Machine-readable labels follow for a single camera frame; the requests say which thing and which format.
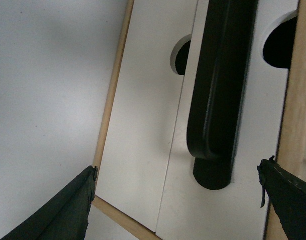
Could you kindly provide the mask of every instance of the light wood strip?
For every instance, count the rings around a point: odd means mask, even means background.
[[[136,238],[140,240],[161,240],[152,231],[100,199],[98,196],[95,196],[92,204]]]
[[[129,0],[126,6],[124,22],[122,25],[122,30],[121,30],[117,52],[116,52],[116,58],[115,58],[113,71],[112,71],[112,77],[111,77],[108,94],[106,98],[106,104],[105,104],[105,109],[103,113],[102,124],[101,124],[100,132],[99,132],[99,137],[98,137],[98,142],[97,142],[97,147],[96,147],[94,162],[93,162],[93,166],[98,167],[98,172],[99,172],[101,162],[102,162],[103,151],[104,151],[108,126],[109,126],[109,120],[111,118],[111,113],[112,113],[112,108],[113,108],[113,103],[114,103],[114,98],[115,98],[115,92],[117,88],[119,72],[121,69],[123,53],[125,49],[125,43],[126,43],[126,38],[127,38],[127,33],[128,33],[128,28],[129,28],[131,15],[132,15],[133,6],[134,6],[134,0]]]
[[[300,173],[306,142],[306,0],[299,16],[281,127],[278,164],[295,176]],[[278,217],[270,208],[266,240],[287,240]]]

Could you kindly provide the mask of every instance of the wooden trim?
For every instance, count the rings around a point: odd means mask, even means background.
[[[132,15],[133,6],[134,6],[134,0],[128,0],[126,11],[125,11],[124,22],[122,25],[122,30],[121,30],[121,34],[119,38],[118,47],[117,47],[116,58],[115,58],[114,66],[113,66],[111,81],[110,81],[108,94],[106,98],[106,104],[105,104],[105,109],[103,113],[103,119],[102,119],[102,124],[101,124],[100,132],[99,132],[94,161],[93,161],[93,166],[98,167],[98,172],[100,170],[100,166],[102,162],[103,151],[104,151],[108,126],[109,126],[109,121],[111,118],[111,113],[112,113],[112,108],[113,108],[113,103],[114,103],[114,98],[115,98],[115,92],[117,88],[119,72],[121,69],[121,64],[122,64],[125,43],[126,43],[126,38],[127,38],[127,33],[128,33],[128,28],[129,28],[131,15]]]
[[[298,176],[306,143],[306,0],[300,0],[292,64],[288,79],[278,164]],[[266,240],[287,240],[273,207],[270,207]]]
[[[136,238],[140,240],[161,240],[151,230],[114,208],[98,196],[95,196],[92,204]]]

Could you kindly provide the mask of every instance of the white cabinet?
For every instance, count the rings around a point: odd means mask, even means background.
[[[206,7],[199,1],[192,45],[204,23]],[[275,155],[288,71],[262,58],[268,34],[296,10],[296,1],[260,0],[235,157],[232,182],[211,191],[193,177],[194,158],[186,145],[186,127],[198,54],[191,49],[184,78],[156,235],[164,240],[261,240],[266,208],[256,166]]]
[[[262,49],[298,2],[259,0],[232,182],[217,191],[196,183],[186,145],[208,7],[196,3],[135,1],[96,195],[164,240],[259,240],[267,209],[256,166],[276,153],[288,75],[265,63]],[[170,57],[191,32],[182,83]]]
[[[152,231],[183,83],[170,58],[192,33],[196,3],[135,1],[100,167],[96,195]]]

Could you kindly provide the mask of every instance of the white wall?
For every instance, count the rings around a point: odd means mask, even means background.
[[[92,164],[126,3],[0,1],[0,238]]]

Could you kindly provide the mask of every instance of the round hole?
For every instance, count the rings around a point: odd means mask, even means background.
[[[185,74],[190,43],[191,35],[185,36],[174,46],[171,54],[171,68],[174,73],[181,76]]]
[[[291,65],[297,17],[288,17],[268,36],[263,47],[263,58],[270,66],[289,69]]]

